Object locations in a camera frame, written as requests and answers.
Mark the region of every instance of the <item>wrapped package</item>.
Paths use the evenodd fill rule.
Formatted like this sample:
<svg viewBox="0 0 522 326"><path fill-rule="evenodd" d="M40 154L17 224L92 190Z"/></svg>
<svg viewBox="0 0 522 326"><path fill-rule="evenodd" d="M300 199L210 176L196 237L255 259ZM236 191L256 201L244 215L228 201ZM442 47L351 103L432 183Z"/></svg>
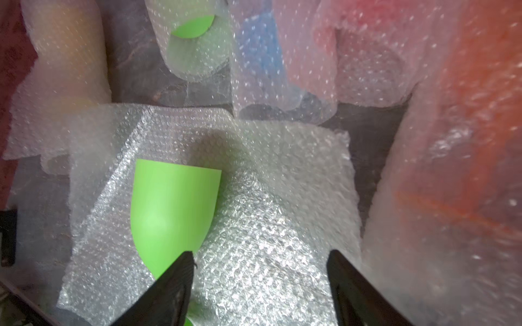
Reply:
<svg viewBox="0 0 522 326"><path fill-rule="evenodd" d="M320 99L400 104L421 78L439 2L274 1L289 80Z"/></svg>
<svg viewBox="0 0 522 326"><path fill-rule="evenodd" d="M161 106L231 103L230 68L188 82L170 73L161 57L144 0L98 1L107 46L113 102Z"/></svg>
<svg viewBox="0 0 522 326"><path fill-rule="evenodd" d="M161 56L176 76L187 81L210 77L228 62L230 24L225 0L145 0ZM210 28L196 38L173 35L193 19L214 15Z"/></svg>
<svg viewBox="0 0 522 326"><path fill-rule="evenodd" d="M104 112L119 122L107 134L92 128ZM108 325L153 282L129 220L140 158L222 170L215 216L195 256L194 325L337 324L329 251L338 248L360 265L347 134L236 120L220 109L137 104L101 106L76 122L74 248L60 307ZM96 155L100 143L111 144L112 157Z"/></svg>
<svg viewBox="0 0 522 326"><path fill-rule="evenodd" d="M460 4L383 171L363 270L416 325L518 325L522 3Z"/></svg>
<svg viewBox="0 0 522 326"><path fill-rule="evenodd" d="M5 159L41 155L48 173L67 173L66 116L111 102L105 44L94 0L22 0L38 54L13 95Z"/></svg>
<svg viewBox="0 0 522 326"><path fill-rule="evenodd" d="M333 116L335 98L320 99L287 76L271 0L229 2L233 32L231 83L241 118L320 124Z"/></svg>

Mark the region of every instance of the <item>bubble wrap roll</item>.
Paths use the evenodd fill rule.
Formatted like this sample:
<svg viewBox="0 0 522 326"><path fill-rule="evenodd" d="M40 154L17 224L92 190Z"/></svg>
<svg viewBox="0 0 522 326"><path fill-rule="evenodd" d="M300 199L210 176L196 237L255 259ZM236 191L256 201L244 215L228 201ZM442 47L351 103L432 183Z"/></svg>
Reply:
<svg viewBox="0 0 522 326"><path fill-rule="evenodd" d="M416 325L520 325L522 3L444 5L452 42L397 133L364 272Z"/></svg>
<svg viewBox="0 0 522 326"><path fill-rule="evenodd" d="M108 134L91 128L104 111L120 121ZM83 147L72 153L75 246L61 307L108 325L153 282L129 222L141 158L223 171L215 217L195 257L194 325L337 324L329 251L338 248L360 265L347 134L234 120L218 109L136 104L102 106L81 118L72 133ZM113 146L113 157L92 155L101 142Z"/></svg>
<svg viewBox="0 0 522 326"><path fill-rule="evenodd" d="M225 0L145 0L161 56L176 76L203 80L222 68L230 56L230 24ZM200 37L181 39L172 32L184 23L215 15Z"/></svg>
<svg viewBox="0 0 522 326"><path fill-rule="evenodd" d="M41 154L44 171L67 173L55 160L68 152L67 114L111 102L100 13L94 0L22 0L21 7L38 59L13 95L4 158Z"/></svg>
<svg viewBox="0 0 522 326"><path fill-rule="evenodd" d="M272 1L229 2L234 114L241 118L300 120L320 124L336 111L335 99L319 99L290 82L284 67ZM244 110L249 105L253 108Z"/></svg>

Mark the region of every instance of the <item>green object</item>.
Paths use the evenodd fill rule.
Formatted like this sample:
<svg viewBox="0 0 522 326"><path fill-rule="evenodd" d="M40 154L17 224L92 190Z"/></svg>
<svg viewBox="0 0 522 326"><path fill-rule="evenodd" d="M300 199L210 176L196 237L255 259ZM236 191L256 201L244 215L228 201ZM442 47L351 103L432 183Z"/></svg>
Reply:
<svg viewBox="0 0 522 326"><path fill-rule="evenodd" d="M221 171L136 161L130 230L155 278L184 251L197 252L210 229Z"/></svg>
<svg viewBox="0 0 522 326"><path fill-rule="evenodd" d="M185 24L176 28L172 35L182 39L195 39L205 34L206 31L212 26L214 21L214 15L203 16L189 20Z"/></svg>

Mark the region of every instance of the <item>plastic wrap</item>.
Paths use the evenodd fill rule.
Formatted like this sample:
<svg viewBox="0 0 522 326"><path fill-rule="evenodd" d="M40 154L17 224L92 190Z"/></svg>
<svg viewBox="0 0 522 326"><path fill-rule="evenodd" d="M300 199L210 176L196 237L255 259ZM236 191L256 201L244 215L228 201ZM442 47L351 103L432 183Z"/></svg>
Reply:
<svg viewBox="0 0 522 326"><path fill-rule="evenodd" d="M453 43L400 127L364 271L416 325L520 325L522 3L445 5Z"/></svg>
<svg viewBox="0 0 522 326"><path fill-rule="evenodd" d="M119 121L107 134L92 128L103 111ZM75 245L61 307L107 325L152 283L129 221L135 160L142 158L222 170L215 217L195 257L188 313L195 325L337 323L329 251L360 264L346 134L234 120L224 110L131 104L102 106L76 122ZM93 155L100 143L110 144L112 157Z"/></svg>
<svg viewBox="0 0 522 326"><path fill-rule="evenodd" d="M98 6L113 102L177 107L232 102L228 65L199 82L188 82L170 73L144 0L99 0Z"/></svg>
<svg viewBox="0 0 522 326"><path fill-rule="evenodd" d="M101 17L94 0L22 0L38 54L13 96L5 159L41 155L48 173L67 173L69 113L111 102Z"/></svg>
<svg viewBox="0 0 522 326"><path fill-rule="evenodd" d="M440 0L274 1L289 80L362 106L405 101L439 18Z"/></svg>
<svg viewBox="0 0 522 326"><path fill-rule="evenodd" d="M187 81L200 81L222 68L230 56L230 23L225 0L146 0L161 56L170 71ZM200 37L182 39L172 32L188 21L215 15Z"/></svg>
<svg viewBox="0 0 522 326"><path fill-rule="evenodd" d="M334 98L320 99L289 80L272 1L234 0L229 2L229 10L234 38L231 83L235 115L314 124L331 118L337 107Z"/></svg>

